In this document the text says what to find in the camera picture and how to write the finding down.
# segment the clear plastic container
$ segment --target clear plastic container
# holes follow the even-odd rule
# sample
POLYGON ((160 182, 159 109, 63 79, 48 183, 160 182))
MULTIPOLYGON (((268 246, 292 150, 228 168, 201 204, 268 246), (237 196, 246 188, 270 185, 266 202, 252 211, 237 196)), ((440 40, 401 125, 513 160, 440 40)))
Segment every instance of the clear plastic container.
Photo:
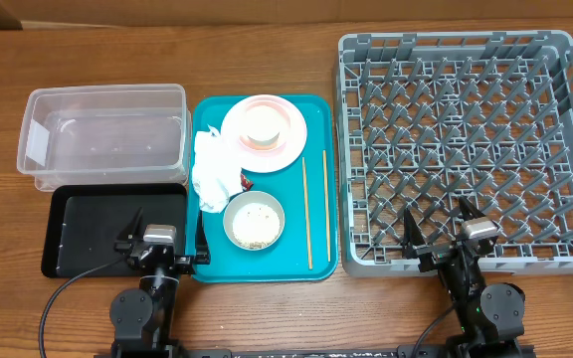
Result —
POLYGON ((35 186, 184 183, 191 114, 179 85, 37 89, 26 106, 17 169, 35 186))

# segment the red object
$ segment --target red object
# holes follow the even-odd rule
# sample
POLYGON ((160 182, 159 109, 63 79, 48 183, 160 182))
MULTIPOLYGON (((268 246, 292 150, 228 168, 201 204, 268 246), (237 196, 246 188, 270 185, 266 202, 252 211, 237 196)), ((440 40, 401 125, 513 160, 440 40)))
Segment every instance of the red object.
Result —
POLYGON ((241 181, 243 188, 244 188, 243 191, 250 191, 251 187, 254 186, 254 182, 247 179, 247 177, 243 173, 240 173, 240 181, 241 181))

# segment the wooden table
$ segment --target wooden table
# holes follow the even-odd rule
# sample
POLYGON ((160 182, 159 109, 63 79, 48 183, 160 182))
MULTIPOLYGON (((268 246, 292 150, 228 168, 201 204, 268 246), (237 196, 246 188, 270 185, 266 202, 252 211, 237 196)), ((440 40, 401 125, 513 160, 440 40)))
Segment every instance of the wooden table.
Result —
MULTIPOLYGON (((573 19, 391 22, 0 32, 0 357, 36 357, 44 305, 63 283, 41 275, 50 194, 15 167, 28 95, 39 88, 181 84, 193 110, 218 94, 316 93, 332 103, 337 41, 353 32, 558 28, 573 19)), ((493 275, 526 294, 525 336, 540 357, 573 356, 573 276, 493 275)), ((50 312, 50 357, 107 352, 109 303, 137 278, 85 279, 50 312)), ((341 266, 322 282, 204 285, 184 278, 174 334, 189 348, 386 348, 413 343, 449 304, 435 278, 353 278, 341 266)), ((451 316, 428 342, 458 333, 451 316)))

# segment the black tray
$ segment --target black tray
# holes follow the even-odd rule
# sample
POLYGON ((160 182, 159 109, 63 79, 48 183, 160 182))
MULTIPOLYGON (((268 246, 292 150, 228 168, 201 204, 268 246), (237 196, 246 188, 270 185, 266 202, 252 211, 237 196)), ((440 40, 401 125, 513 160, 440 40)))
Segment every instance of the black tray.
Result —
MULTIPOLYGON (((41 261, 46 277, 73 277, 117 260, 114 239, 138 208, 142 224, 176 227, 176 252, 185 249, 187 191, 180 184, 73 185, 52 195, 41 261)), ((120 263, 95 276, 138 275, 120 263)))

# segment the pink plate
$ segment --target pink plate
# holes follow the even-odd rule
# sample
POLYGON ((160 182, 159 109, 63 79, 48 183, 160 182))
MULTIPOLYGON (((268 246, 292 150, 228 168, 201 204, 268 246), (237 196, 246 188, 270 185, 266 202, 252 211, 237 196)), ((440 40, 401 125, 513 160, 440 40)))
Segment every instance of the pink plate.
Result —
POLYGON ((295 105, 282 97, 270 94, 253 95, 236 103, 225 115, 220 134, 227 146, 238 156, 243 169, 256 173, 271 173, 289 166, 304 150, 307 136, 306 122, 295 105), (289 113, 290 131, 284 145, 273 150, 256 150, 240 140, 242 110, 256 100, 274 101, 289 113))

